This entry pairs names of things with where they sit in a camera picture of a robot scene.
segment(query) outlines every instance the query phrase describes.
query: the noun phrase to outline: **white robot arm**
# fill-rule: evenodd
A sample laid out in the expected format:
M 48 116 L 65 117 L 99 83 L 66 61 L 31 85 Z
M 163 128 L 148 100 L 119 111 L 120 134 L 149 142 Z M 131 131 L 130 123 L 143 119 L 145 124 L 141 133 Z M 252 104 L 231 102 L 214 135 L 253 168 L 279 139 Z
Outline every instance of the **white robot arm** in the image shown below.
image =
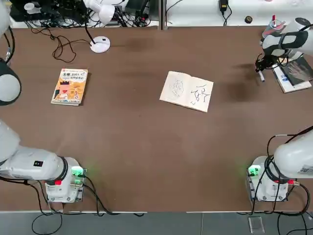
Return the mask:
M 256 193 L 259 201 L 284 201 L 288 184 L 294 184 L 295 179 L 313 178 L 312 129 L 307 129 L 301 138 L 279 146 L 272 160 L 268 156 L 254 160 L 248 168 L 251 198 Z
M 19 136 L 0 120 L 0 176 L 44 180 L 49 201 L 71 203 L 82 196 L 84 173 L 73 158 L 20 146 Z
M 9 27 L 9 15 L 0 1 L 0 36 Z M 0 61 L 0 106 L 15 102 L 21 93 L 18 76 Z M 45 181 L 49 201 L 71 203 L 82 197 L 85 171 L 73 158 L 43 149 L 20 146 L 20 138 L 0 120 L 0 176 L 4 179 Z
M 295 59 L 302 54 L 313 55 L 313 30 L 311 23 L 296 18 L 277 34 L 268 35 L 261 40 L 264 57 L 255 62 L 256 71 L 263 71 L 277 63 L 279 58 Z

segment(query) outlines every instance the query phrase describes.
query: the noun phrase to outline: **green led indicator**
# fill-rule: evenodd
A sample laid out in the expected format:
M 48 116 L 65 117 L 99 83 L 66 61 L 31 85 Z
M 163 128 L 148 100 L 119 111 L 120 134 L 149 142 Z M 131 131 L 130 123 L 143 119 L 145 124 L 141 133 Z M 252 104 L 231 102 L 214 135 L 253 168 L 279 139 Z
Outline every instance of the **green led indicator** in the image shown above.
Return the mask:
M 259 165 L 252 165 L 252 166 L 250 166 L 249 169 L 248 169 L 249 175 L 251 175 L 251 176 L 259 175 L 260 169 L 261 169 L 261 167 Z
M 73 166 L 72 167 L 72 174 L 79 176 L 84 174 L 84 169 L 82 169 L 80 166 Z

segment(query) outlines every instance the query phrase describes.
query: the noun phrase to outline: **book cover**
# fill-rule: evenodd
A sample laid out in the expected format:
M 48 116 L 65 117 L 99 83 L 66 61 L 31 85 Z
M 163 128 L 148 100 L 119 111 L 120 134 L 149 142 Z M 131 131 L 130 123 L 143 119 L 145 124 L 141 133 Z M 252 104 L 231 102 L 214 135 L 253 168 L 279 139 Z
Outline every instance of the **book cover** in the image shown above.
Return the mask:
M 79 105 L 83 99 L 87 75 L 88 70 L 62 69 L 51 103 Z
M 310 82 L 302 82 L 298 85 L 293 86 L 280 67 L 275 66 L 273 72 L 277 78 L 278 84 L 280 85 L 284 93 L 295 92 L 298 90 L 310 88 L 312 86 Z
M 160 100 L 207 112 L 213 82 L 182 72 L 169 71 Z
M 289 61 L 281 69 L 293 86 L 313 80 L 313 70 L 303 56 Z

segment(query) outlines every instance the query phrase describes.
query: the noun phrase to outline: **floor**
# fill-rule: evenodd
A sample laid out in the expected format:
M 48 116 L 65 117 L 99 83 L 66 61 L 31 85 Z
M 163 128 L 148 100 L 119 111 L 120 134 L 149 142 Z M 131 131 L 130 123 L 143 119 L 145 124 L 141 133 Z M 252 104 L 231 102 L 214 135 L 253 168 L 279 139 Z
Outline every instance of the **floor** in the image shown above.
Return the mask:
M 0 213 L 2 235 L 33 235 L 31 223 L 39 213 Z M 260 215 L 265 234 L 278 235 L 277 215 Z M 306 214 L 308 228 L 313 220 Z M 34 230 L 47 234 L 60 225 L 60 216 L 42 216 Z M 301 217 L 282 217 L 281 235 L 304 227 Z M 148 213 L 143 217 L 123 214 L 97 217 L 92 214 L 64 215 L 63 225 L 55 235 L 250 235 L 248 216 L 236 213 Z M 304 231 L 291 235 L 304 235 Z

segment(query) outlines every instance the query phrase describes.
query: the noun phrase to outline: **table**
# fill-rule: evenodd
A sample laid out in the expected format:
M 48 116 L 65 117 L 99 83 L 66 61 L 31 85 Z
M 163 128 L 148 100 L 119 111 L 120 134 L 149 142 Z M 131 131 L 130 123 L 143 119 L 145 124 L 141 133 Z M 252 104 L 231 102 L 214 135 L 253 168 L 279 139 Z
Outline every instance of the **table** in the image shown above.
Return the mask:
M 57 42 L 49 37 L 14 29 L 12 68 L 22 95 L 0 107 L 0 119 L 19 133 L 22 145 L 77 159 L 110 210 L 250 211 L 246 168 L 266 153 L 271 136 L 296 133 L 313 118 L 311 89 L 283 94 L 270 70 L 260 82 L 254 61 L 262 52 L 262 29 L 91 29 L 92 36 L 109 37 L 112 47 L 95 54 L 88 44 L 74 44 L 71 64 L 52 58 Z M 83 28 L 53 32 L 88 40 Z M 67 47 L 63 58 L 69 57 Z M 50 104 L 61 68 L 89 70 L 82 106 Z M 214 82 L 208 113 L 159 101 L 170 70 Z M 273 140 L 271 153 L 284 141 Z M 313 190 L 312 180 L 301 182 Z M 1 211 L 39 209 L 33 189 L 0 187 Z M 276 208 L 298 211 L 304 200 L 297 189 Z M 256 209 L 271 207 L 258 203 Z M 86 193 L 83 203 L 68 208 L 95 211 L 94 198 Z

